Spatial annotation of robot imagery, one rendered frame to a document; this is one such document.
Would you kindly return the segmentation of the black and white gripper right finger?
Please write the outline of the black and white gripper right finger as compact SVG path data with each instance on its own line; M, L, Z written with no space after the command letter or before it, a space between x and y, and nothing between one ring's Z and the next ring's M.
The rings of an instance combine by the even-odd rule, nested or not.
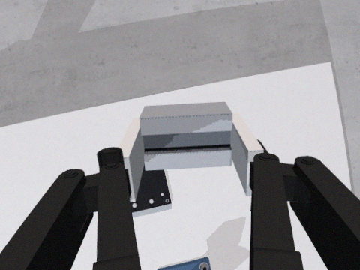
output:
M234 112L232 162L251 197L249 270L304 270L287 201L328 270L360 270L360 200L315 157L280 163L257 140Z

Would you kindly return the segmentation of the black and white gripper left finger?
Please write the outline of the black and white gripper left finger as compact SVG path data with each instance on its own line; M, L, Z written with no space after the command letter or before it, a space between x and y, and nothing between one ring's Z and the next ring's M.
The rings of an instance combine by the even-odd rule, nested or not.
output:
M92 270L141 270L131 203L144 152L140 118L133 118L118 148L97 153L99 173L69 169L59 175L1 251L0 270L71 270L93 212L97 262Z

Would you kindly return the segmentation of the grey rectangular block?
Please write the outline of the grey rectangular block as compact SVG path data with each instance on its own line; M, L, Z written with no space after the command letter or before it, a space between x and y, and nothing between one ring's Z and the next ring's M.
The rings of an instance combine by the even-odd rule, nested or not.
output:
M226 102L144 106L139 123L145 171L232 166Z

